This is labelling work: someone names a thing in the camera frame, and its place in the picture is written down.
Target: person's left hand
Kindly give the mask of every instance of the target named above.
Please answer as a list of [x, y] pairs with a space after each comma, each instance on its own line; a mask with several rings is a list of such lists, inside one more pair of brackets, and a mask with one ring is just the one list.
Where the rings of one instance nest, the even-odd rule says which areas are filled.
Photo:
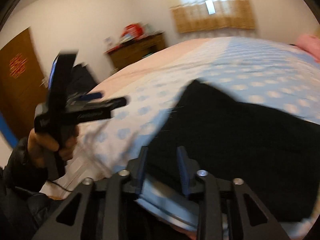
[[[75, 127], [75, 135], [70, 137], [65, 144], [65, 147], [59, 150], [59, 155], [64, 161], [73, 158], [73, 150], [77, 144], [77, 137], [79, 136], [79, 127]], [[47, 133], [35, 133], [32, 129], [28, 138], [28, 154], [32, 164], [37, 168], [45, 168], [44, 151], [49, 149], [56, 152], [59, 149], [58, 142]]]

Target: wooden door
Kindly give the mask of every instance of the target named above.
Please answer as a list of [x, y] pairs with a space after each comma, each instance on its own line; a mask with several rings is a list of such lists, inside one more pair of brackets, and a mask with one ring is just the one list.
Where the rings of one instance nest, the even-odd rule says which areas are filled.
[[18, 139], [29, 135], [36, 106], [46, 99], [44, 80], [26, 29], [0, 50], [0, 111]]

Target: blue door frame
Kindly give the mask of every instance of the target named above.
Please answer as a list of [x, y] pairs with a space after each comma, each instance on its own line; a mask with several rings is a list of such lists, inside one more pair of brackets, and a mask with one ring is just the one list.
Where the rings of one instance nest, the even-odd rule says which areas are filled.
[[18, 139], [12, 133], [11, 129], [7, 125], [1, 113], [0, 113], [0, 131], [3, 134], [4, 138], [7, 140], [7, 142], [9, 143], [9, 145], [12, 148], [15, 148], [16, 145], [18, 144]]

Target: pink pillow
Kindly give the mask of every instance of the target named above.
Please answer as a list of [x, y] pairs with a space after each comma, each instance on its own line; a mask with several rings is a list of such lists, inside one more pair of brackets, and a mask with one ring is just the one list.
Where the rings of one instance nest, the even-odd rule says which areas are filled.
[[299, 36], [296, 45], [309, 52], [313, 57], [320, 62], [320, 39], [310, 34], [302, 34]]

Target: red door decoration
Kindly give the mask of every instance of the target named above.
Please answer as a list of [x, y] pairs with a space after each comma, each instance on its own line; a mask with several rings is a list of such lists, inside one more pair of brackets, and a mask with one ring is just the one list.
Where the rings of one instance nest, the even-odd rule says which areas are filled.
[[10, 60], [10, 76], [17, 78], [26, 70], [26, 62], [28, 59], [23, 59], [21, 53]]

